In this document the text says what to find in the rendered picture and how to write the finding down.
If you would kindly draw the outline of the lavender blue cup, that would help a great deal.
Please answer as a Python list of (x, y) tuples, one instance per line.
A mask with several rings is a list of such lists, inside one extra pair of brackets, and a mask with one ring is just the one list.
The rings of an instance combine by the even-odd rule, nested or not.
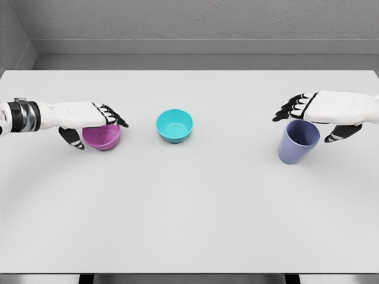
[(320, 139), (318, 128), (305, 120), (291, 120), (282, 135), (278, 156), (286, 164), (302, 161)]

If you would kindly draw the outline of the purple bowl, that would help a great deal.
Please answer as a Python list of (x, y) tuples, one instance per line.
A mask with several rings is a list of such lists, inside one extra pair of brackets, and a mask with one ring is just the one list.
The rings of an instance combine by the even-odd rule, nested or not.
[(95, 128), (83, 128), (82, 138), (94, 149), (107, 151), (113, 149), (120, 140), (121, 129), (117, 124)]

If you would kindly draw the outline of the teal bowl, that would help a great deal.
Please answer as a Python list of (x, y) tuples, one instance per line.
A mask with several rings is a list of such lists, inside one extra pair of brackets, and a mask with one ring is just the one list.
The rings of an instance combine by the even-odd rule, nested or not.
[(158, 134), (167, 142), (178, 144), (186, 140), (193, 129), (193, 118), (181, 109), (169, 109), (156, 120)]

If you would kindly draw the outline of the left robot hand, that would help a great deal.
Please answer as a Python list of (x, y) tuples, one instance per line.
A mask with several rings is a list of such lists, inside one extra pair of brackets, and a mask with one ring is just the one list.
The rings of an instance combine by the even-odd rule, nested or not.
[(105, 125), (120, 125), (128, 128), (128, 123), (112, 108), (93, 102), (70, 102), (63, 104), (68, 114), (63, 115), (58, 130), (62, 138), (71, 146), (85, 150), (78, 133), (82, 128), (97, 128)]

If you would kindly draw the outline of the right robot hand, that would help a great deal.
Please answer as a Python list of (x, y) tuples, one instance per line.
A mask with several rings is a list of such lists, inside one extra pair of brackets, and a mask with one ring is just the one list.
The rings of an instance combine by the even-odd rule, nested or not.
[(351, 92), (320, 91), (301, 93), (275, 113), (273, 122), (295, 118), (315, 124), (334, 124), (324, 139), (332, 143), (351, 137), (362, 129), (364, 95)]

